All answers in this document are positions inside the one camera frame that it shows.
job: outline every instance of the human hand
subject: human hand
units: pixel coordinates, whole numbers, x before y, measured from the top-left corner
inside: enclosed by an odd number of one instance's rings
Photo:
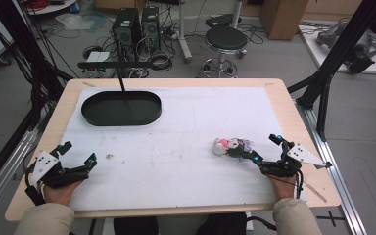
[[[56,189],[44,186],[45,202],[61,204],[68,207],[72,193],[81,183],[82,181],[78,181],[66,187]]]
[[[274,193],[276,194],[276,202],[285,198],[294,198],[296,175],[292,177],[276,177],[267,175],[273,185]]]

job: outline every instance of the sleeve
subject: sleeve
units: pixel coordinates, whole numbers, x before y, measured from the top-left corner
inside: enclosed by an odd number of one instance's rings
[[[72,209],[61,204],[43,204],[23,214],[15,234],[67,235],[73,222]]]
[[[304,201],[282,199],[274,205],[273,219],[279,235],[322,234],[312,211]]]

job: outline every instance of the black stool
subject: black stool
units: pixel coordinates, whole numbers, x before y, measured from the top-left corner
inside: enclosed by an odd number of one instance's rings
[[[211,78],[221,74],[237,77],[237,67],[234,63],[225,60],[225,54],[236,54],[247,45],[247,37],[243,32],[230,26],[215,26],[206,33],[206,45],[219,53],[218,58],[208,59],[203,63],[201,74]]]

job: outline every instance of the computer tower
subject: computer tower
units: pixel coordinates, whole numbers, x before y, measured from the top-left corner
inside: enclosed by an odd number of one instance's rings
[[[145,38],[145,51],[155,52],[161,50],[161,35],[159,8],[146,6],[142,13],[142,31]]]
[[[136,8],[121,8],[112,26],[116,42],[120,42],[122,55],[127,61],[139,61],[142,51],[142,31]]]

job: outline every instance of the wooden table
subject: wooden table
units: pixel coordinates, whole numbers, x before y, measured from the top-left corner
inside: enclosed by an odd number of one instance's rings
[[[283,135],[290,141],[299,142],[308,150],[316,153],[317,150],[311,141],[287,89],[280,79],[192,79],[192,78],[153,78],[153,79],[126,79],[125,86],[137,87],[263,87],[271,102],[273,111],[277,117]],[[61,143],[64,131],[69,123],[72,112],[75,109],[82,89],[88,87],[117,87],[116,79],[75,79],[71,80],[53,113],[34,156],[40,150],[52,150]],[[313,165],[303,164],[305,176],[304,186],[310,207],[336,207],[341,201],[340,197],[325,169],[316,169]],[[15,192],[5,217],[9,221],[18,221],[24,211],[33,207],[33,202],[24,192],[24,180]],[[264,205],[235,205],[235,206],[209,206],[194,208],[168,208],[168,209],[138,209],[116,211],[77,211],[76,217],[114,217],[114,216],[138,216],[138,215],[163,215],[163,214],[192,214],[209,212],[246,212],[271,210],[272,204]]]

